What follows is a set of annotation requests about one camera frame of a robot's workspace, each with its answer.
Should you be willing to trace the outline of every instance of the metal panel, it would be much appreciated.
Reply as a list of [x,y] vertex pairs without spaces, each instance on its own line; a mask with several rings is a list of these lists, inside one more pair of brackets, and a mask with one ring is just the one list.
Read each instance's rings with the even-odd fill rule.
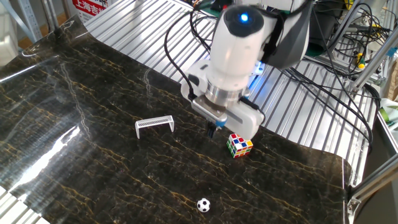
[[49,224],[40,214],[29,209],[23,201],[26,195],[15,198],[0,187],[0,223],[1,224]]
[[[184,82],[167,59],[163,44],[171,23],[188,10],[191,10],[190,6],[173,0],[124,0],[113,4],[85,25],[98,40],[173,80]],[[214,20],[204,19],[198,24],[198,32],[211,39],[214,26]],[[170,55],[183,70],[198,59],[208,58],[205,48],[190,32],[188,16],[170,32],[168,47]],[[333,94],[354,108],[348,103],[348,97],[341,91],[334,74],[308,62],[300,62],[296,67],[313,81],[336,88]],[[265,112],[265,127],[291,141],[345,158],[354,170],[351,183],[360,183],[369,145],[365,138],[316,100],[303,84],[267,65],[261,68],[261,75],[251,77],[249,99]],[[324,92],[310,88],[339,114],[365,131],[354,114]],[[361,90],[354,100],[372,126],[376,105],[371,94]]]

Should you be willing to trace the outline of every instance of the mini soccer ball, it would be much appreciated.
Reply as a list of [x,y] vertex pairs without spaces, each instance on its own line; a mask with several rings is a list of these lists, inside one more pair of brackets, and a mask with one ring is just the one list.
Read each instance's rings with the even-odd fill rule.
[[207,211],[209,211],[209,210],[210,210],[210,202],[209,202],[207,199],[202,198],[202,199],[199,200],[199,202],[198,202],[198,209],[199,209],[199,211],[201,211],[201,212],[207,212]]

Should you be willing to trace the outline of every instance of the metal frame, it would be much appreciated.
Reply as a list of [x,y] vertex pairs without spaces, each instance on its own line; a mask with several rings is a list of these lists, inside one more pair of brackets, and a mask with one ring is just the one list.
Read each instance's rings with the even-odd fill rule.
[[49,26],[49,33],[59,28],[57,14],[55,13],[54,5],[52,0],[42,0],[42,6],[44,9],[47,24]]
[[376,69],[381,65],[382,61],[387,57],[387,52],[390,48],[398,44],[398,28],[394,29],[392,34],[387,38],[386,42],[374,55],[372,60],[363,70],[362,74],[351,84],[354,91],[358,91],[370,79]]
[[[18,4],[22,9],[25,20],[27,21],[27,25],[18,16],[17,12],[12,8],[8,0],[0,0],[0,2],[16,20],[32,43],[35,43],[43,37],[29,0],[18,0]],[[53,32],[55,29],[59,28],[59,24],[52,0],[42,0],[42,6],[49,26],[49,33]]]
[[34,43],[35,37],[29,28],[25,25],[24,21],[18,16],[17,12],[12,8],[8,0],[0,0],[1,4],[7,9],[10,15],[16,20],[21,29],[25,32],[26,36]]
[[348,214],[353,218],[359,204],[375,194],[386,184],[398,177],[398,154],[392,156],[387,162],[364,179],[352,189],[348,202]]
[[33,33],[34,41],[32,42],[36,42],[43,38],[39,24],[37,23],[37,19],[33,13],[32,6],[30,5],[29,0],[18,0],[18,4],[22,9],[22,14],[25,17],[28,28]]
[[341,22],[340,26],[338,27],[336,33],[338,35],[334,35],[330,42],[333,43],[333,45],[329,46],[330,50],[334,50],[338,44],[338,42],[341,40],[341,38],[343,37],[343,35],[345,34],[348,26],[354,21],[354,15],[356,15],[356,13],[359,11],[359,7],[357,7],[357,5],[359,3],[363,3],[365,2],[365,0],[357,0],[354,1],[353,5],[351,6],[350,10],[348,11],[346,17],[343,19],[343,21]]
[[65,12],[65,15],[67,16],[67,19],[71,18],[72,14],[70,12],[68,0],[62,0],[62,7],[63,7],[63,11]]

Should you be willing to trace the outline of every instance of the metal pole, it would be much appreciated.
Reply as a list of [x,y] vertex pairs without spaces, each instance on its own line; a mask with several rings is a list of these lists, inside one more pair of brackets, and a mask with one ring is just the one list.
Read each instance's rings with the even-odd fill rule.
[[67,19],[71,18],[72,14],[70,13],[68,0],[62,0],[62,7],[63,7],[63,11],[65,12],[65,15],[67,16]]
[[354,200],[363,201],[398,177],[398,154],[395,154],[352,190]]
[[42,6],[49,26],[49,33],[51,33],[59,27],[57,15],[51,0],[42,0]]
[[25,32],[26,36],[32,41],[32,43],[36,42],[36,39],[33,33],[29,30],[29,28],[24,24],[24,21],[18,16],[17,12],[12,8],[8,0],[0,0],[1,4],[7,9],[10,15],[17,21],[18,25]]
[[374,71],[380,66],[382,61],[387,57],[387,52],[391,47],[395,47],[398,44],[398,29],[394,29],[391,35],[387,38],[386,42],[380,47],[377,53],[374,55],[370,63],[362,71],[362,74],[351,84],[354,91],[360,90],[363,85],[370,79]]

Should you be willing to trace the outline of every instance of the black marble surface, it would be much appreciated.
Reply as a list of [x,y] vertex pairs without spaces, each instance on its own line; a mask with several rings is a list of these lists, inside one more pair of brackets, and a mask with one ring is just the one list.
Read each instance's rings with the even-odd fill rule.
[[[137,139],[164,115],[174,133]],[[50,223],[346,222],[342,158],[261,128],[233,159],[229,131],[205,127],[178,83],[72,19],[0,70],[0,185]]]

